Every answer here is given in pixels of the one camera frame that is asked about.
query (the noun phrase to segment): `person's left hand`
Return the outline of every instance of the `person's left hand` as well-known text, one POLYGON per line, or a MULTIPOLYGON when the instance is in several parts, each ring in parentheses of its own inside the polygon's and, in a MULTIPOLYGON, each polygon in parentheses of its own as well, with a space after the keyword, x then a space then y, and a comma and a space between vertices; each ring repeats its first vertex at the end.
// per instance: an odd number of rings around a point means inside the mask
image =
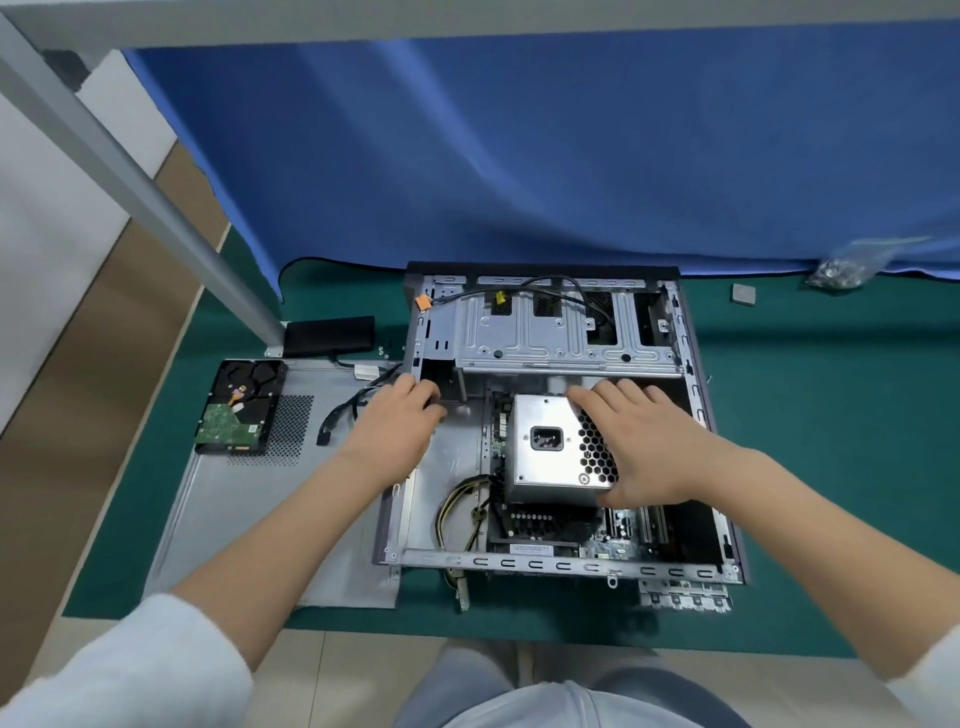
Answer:
POLYGON ((411 374, 384 384, 357 418, 353 431, 337 452, 378 489, 402 482, 418 465, 430 435, 446 414, 440 389, 411 374))

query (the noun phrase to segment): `green mat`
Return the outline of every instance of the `green mat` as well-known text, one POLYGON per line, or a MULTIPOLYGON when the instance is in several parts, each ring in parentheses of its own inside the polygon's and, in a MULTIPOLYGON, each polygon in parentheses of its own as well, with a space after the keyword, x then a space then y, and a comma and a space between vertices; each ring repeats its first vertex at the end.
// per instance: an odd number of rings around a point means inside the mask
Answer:
MULTIPOLYGON (((273 296, 231 233, 224 257, 273 296)), ((378 344, 399 356, 408 312, 402 275, 304 260, 281 280, 282 319, 374 314, 378 344)), ((799 277, 742 279, 756 307, 729 303, 732 279, 684 282, 720 431, 762 449, 857 516, 960 570, 956 413, 960 285, 881 277, 830 296, 799 277)), ((119 619, 140 597, 221 359, 260 342, 204 293, 64 610, 119 619)), ((732 589, 724 617, 644 612, 636 590, 602 580, 476 574, 459 615, 438 572, 403 574, 395 610, 303 609, 289 626, 457 637, 645 644, 848 656, 800 588, 748 539, 754 586, 732 589)), ((890 589, 898 588, 890 574, 890 589)))

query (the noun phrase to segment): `green circuit board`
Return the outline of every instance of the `green circuit board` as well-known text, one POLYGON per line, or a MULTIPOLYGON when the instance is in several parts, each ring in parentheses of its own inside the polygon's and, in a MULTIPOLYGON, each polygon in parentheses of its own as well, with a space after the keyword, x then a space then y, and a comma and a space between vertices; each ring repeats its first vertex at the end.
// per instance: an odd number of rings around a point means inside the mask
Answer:
POLYGON ((248 448, 256 445, 261 425, 245 425, 227 404, 208 404, 204 420, 197 429, 194 441, 198 445, 227 445, 248 448))

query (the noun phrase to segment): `metal table frame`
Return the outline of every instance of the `metal table frame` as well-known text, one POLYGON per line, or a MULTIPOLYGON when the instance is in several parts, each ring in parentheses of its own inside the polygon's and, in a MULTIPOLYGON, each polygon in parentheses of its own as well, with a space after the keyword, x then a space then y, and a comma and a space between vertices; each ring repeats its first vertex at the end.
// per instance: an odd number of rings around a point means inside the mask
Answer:
POLYGON ((960 17, 960 0, 0 0, 0 93, 273 352, 283 326, 37 50, 960 17))

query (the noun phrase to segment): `blue cloth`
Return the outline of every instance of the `blue cloth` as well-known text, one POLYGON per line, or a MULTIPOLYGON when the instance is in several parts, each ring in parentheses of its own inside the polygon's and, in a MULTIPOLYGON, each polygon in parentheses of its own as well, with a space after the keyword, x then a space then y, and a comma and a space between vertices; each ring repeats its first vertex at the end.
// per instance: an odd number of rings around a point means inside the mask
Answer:
POLYGON ((960 278, 960 23, 130 51, 267 279, 303 256, 960 278))

